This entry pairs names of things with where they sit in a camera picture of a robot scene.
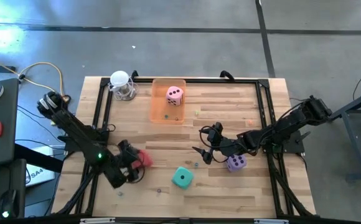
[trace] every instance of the green led light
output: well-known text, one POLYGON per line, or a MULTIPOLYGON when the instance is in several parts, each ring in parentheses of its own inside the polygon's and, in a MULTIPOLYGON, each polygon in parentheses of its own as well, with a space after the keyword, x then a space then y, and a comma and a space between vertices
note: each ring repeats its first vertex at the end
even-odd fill
POLYGON ((4 218, 9 217, 9 212, 5 211, 4 213, 2 213, 2 216, 3 216, 4 218))

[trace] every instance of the pink die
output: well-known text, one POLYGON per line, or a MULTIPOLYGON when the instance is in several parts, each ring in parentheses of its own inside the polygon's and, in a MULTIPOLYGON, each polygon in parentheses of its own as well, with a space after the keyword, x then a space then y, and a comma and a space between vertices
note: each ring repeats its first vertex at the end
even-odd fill
POLYGON ((183 90, 176 86, 171 86, 168 88, 166 98, 169 104, 179 106, 182 103, 183 90))

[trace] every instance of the gray floor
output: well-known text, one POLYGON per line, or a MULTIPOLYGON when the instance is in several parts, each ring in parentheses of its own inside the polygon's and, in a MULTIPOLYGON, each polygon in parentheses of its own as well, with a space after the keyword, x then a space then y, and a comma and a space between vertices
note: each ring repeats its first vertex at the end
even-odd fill
MULTIPOLYGON (((268 29, 361 30, 361 0, 261 2, 268 29)), ((0 0, 2 22, 259 28, 254 0, 0 0)), ((269 35, 268 39, 276 77, 286 79, 290 96, 314 95, 333 111, 352 100, 354 86, 361 77, 361 35, 269 35)), ((216 77, 221 70, 228 70, 236 77, 268 77, 260 34, 0 30, 0 61, 17 68, 39 61, 59 66, 65 92, 73 97, 72 111, 77 108, 86 75, 138 70, 140 75, 216 77)), ((48 66, 33 68, 29 76, 36 82, 59 88, 57 73, 48 66)), ((0 79, 9 77, 13 76, 0 74, 0 79)), ((19 104, 36 112, 36 101, 45 92, 43 88, 25 84, 20 90, 19 104)), ((361 94, 361 84, 357 94, 361 94)), ((60 134, 48 121, 41 123, 60 134)), ((361 181, 345 182, 345 175, 359 166, 341 120, 303 130, 312 131, 304 144, 317 213, 326 218, 361 221, 361 181)), ((59 144, 21 114, 16 138, 59 144)), ((44 195, 48 199, 52 190, 44 190, 49 192, 44 195)), ((41 196, 29 195, 28 204, 43 200, 41 196)), ((30 206, 29 215, 41 215, 46 206, 47 201, 30 206)))

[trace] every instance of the wood plank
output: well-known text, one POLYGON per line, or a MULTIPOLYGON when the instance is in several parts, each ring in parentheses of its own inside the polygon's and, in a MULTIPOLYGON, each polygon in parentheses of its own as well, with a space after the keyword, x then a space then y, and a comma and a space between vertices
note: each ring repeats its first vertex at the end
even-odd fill
MULTIPOLYGON (((91 124, 101 77, 86 77, 77 118, 91 124)), ((270 79, 271 96, 276 117, 290 108, 286 82, 282 78, 270 79)), ((103 96, 99 126, 102 123, 107 90, 103 96)), ((268 103, 262 91, 265 114, 268 103)), ((235 135, 250 129, 260 129, 255 87, 251 84, 188 83, 185 98, 185 122, 182 125, 152 124, 149 120, 151 84, 139 83, 138 96, 129 102, 113 100, 108 123, 116 125, 110 133, 109 150, 118 153, 114 146, 127 139, 134 147, 145 149, 154 164, 146 169, 138 184, 124 184, 113 189, 102 176, 96 191, 94 216, 122 217, 205 217, 251 218, 274 217, 273 196, 265 155, 247 155, 247 166, 230 173, 225 164, 206 165, 192 146, 206 148, 199 137, 199 129, 219 121, 223 135, 235 135), (195 177, 191 186, 183 190, 171 182, 179 167, 190 169, 195 177)), ((216 152, 217 159, 224 157, 216 152)), ((314 212, 309 181, 301 158, 285 155, 284 161, 290 187, 308 210, 314 212)), ((83 156, 75 153, 63 165, 62 177, 53 211, 62 208, 80 183, 83 156)), ((84 198, 84 209, 88 192, 84 198)), ((286 211, 284 194, 279 189, 281 204, 286 211)))

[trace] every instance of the teal die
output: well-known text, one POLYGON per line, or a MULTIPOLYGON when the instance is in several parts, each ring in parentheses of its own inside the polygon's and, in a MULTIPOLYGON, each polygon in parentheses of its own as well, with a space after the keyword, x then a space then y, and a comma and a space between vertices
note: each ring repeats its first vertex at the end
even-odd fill
POLYGON ((193 173, 185 167, 178 167, 172 177, 172 182, 182 189, 186 189, 193 180, 193 173))

